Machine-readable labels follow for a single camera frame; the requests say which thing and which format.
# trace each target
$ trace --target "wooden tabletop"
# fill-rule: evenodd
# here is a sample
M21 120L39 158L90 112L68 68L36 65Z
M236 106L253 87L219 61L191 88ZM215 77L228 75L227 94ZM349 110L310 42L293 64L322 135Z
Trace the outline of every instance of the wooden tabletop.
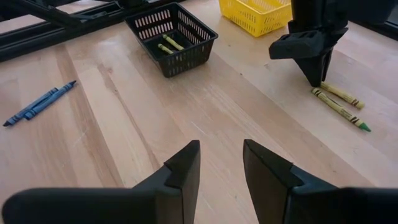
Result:
M125 23L0 64L2 122L78 82L32 121L0 128L0 203L31 187L132 187L192 139L202 153L196 223L257 223L246 138L337 186L398 187L396 41L350 23L333 52L326 80L366 103L343 103L366 133L313 96L293 60L270 60L286 29L254 38L221 16L217 0L183 6L220 37L206 64L173 78ZM3 22L0 32L28 23Z

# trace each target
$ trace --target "black metal frame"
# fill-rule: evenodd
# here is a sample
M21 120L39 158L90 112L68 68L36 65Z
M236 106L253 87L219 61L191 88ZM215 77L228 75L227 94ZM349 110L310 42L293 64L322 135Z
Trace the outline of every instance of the black metal frame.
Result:
M365 28L373 30L374 32L378 32L379 34L385 35L386 37L398 41L398 25L393 22L386 21L384 24L381 25L368 24L365 22L354 22Z
M43 0L4 1L2 3L6 6L32 14L46 22L0 34L0 62L115 25L138 12L182 1L185 0L119 0L74 14L48 6Z

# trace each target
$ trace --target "crayon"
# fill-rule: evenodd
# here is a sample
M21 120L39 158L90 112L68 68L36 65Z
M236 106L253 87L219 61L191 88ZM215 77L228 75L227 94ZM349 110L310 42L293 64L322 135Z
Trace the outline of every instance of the crayon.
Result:
M358 109L362 109L365 107L365 104L361 101L359 101L358 99L356 99L355 97L345 93L343 90L340 90L330 84L327 84L325 82L321 83L321 88L329 91L330 93L340 97L341 99L347 101L349 104L357 107Z
M164 52L167 52L168 54L173 54L173 52L170 49L168 49L166 46L164 46L163 44L158 44L157 47L162 49Z
M163 34L163 38L169 42L171 45L173 45L176 49L178 50L183 50L184 48L179 45L178 43L176 43L173 39L171 39L169 36L167 36L166 34Z
M18 121L20 121L22 118L24 118L24 115L26 114L26 112L30 111L33 107L41 104L43 101L45 101L46 99L48 99L50 96L52 96L54 93L56 93L58 91L57 88L53 88L50 91L48 91L46 94L42 95L39 99L35 100L33 103L31 103L30 105L28 105L27 107L25 107L23 110L21 110L20 112L18 112L18 114L15 114L12 118L8 119L3 126L7 127L7 126L11 126L16 124Z
M336 103L331 98L327 97L326 94L322 93L322 91L320 91L319 88L314 88L312 90L312 93L315 96L317 96L319 99L321 99L323 102L325 102L332 109L337 111L337 113L339 113L340 115L345 117L348 121L350 121L351 123L355 124L355 126L359 127L362 130L371 132L369 127L362 120L360 120L356 116L352 115L349 111L347 111L345 108L343 108L341 105Z
M67 91L71 90L75 83L76 83L76 81L73 81L73 82L70 82L70 83L66 84L65 86L63 86L61 89L58 90L58 92L54 93L43 103L37 105L36 107L33 107L30 111L28 111L24 115L24 118L26 120L31 120L32 118L34 118L41 111L46 109L48 106L50 106L52 103L54 103L57 99L59 99L62 95L64 95Z

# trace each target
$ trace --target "blue crayon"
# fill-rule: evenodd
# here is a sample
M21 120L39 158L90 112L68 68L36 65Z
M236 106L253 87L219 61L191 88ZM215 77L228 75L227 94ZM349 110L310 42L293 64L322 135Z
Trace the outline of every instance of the blue crayon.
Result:
M42 102L44 102L46 99L48 99L50 96L52 96L54 93L56 93L58 91L57 88L53 88L52 90L48 91L46 94L42 95L39 99L35 100L33 103L31 103L29 106L25 107L23 110L21 110L20 112L18 112L18 114L15 114L12 118L8 119L3 126L7 127L7 126L11 126L16 124L18 121L20 121L24 115L26 114L26 112L30 111L32 108L34 108L35 106L41 104Z
M52 103L54 103L57 99L59 99L62 95L64 95L67 91L71 90L75 83L76 83L76 81L73 81L73 82L70 82L70 83L66 84L65 86L63 86L61 89L58 90L58 92L54 93L46 101L33 107L30 111L25 113L24 118L26 120L30 120L30 119L34 118L41 111L46 109L48 106L50 106Z

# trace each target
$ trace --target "basket rim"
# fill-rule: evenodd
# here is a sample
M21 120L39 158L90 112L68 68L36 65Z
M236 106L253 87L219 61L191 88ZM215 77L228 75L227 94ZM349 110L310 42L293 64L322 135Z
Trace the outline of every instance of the basket rim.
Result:
M279 7L275 8L275 9L272 9L272 10L267 11L267 12L259 12L257 9L255 9L255 8L253 8L253 7L249 6L249 5L247 5L247 4L244 3L244 2L241 2L240 0L230 0L230 1L236 1L236 2L238 2L238 3L240 3L240 4L242 4L243 6L246 6L246 7L248 7L249 9L253 10L254 13L256 13L256 14L258 14L258 15L261 15L261 16L266 15L266 14L271 13L271 12L274 12L274 11L278 11L279 9L283 9L283 8L285 8L285 7L288 7L288 6L291 6L291 5L292 5L292 3L288 3L288 4L286 4L286 5L279 6Z
M184 8L181 4L179 4L178 2L171 2L171 3L165 4L165 5L163 5L163 6L159 6L159 7L153 8L153 9L149 9L149 10L147 10L147 11L141 12L141 13L136 14L136 15L133 15L133 16L128 16L128 17L126 17L126 18L124 19L124 21L125 21L125 23L127 23L127 25L129 26L129 23L128 23L127 20L133 19L133 18L137 18L137 17L139 17L139 16L142 15L142 14L148 13L149 11L152 11L152 10L155 10L155 9L161 9L161 8L163 8L163 7L168 7L169 5L173 5L173 4L176 4L178 7L181 7L187 14L189 14L189 15L192 16L194 19L196 19L199 23L201 23L206 29L208 29L210 32L212 32L212 33L214 34L214 37L212 37L212 38L210 38L210 39L207 39L207 40L204 40L203 42L200 42L199 44L191 45L191 46L189 46L189 47L187 47L187 48L185 48L185 49L183 49L183 50L179 50L178 52L176 52L176 53L174 53L174 54L166 55L165 57L162 57L162 58L160 58L160 59L155 58L155 55L153 55L153 53L152 53L151 51L149 51L148 53L150 54L150 56L152 57L152 59L155 60L156 62L161 62L162 60L165 60L165 59L167 59L167 58L175 57L176 55L179 55L179 54L181 54L181 53L184 53L184 52L186 52L186 51L188 51L188 50L190 50L190 49L192 49L192 48L198 47L198 46L203 45L203 44L205 44L205 43L207 43L207 42L214 41L215 39L218 38L218 34L217 34L213 29L211 29L210 27L208 27L204 22L202 22L200 19L198 19L196 16L194 16L190 11L188 11L187 9L185 9L185 8ZM142 40L138 37L138 35L136 35L136 32L135 32L134 30L132 30L132 33L137 37L138 41L139 41L141 44L144 44L144 41L142 41Z

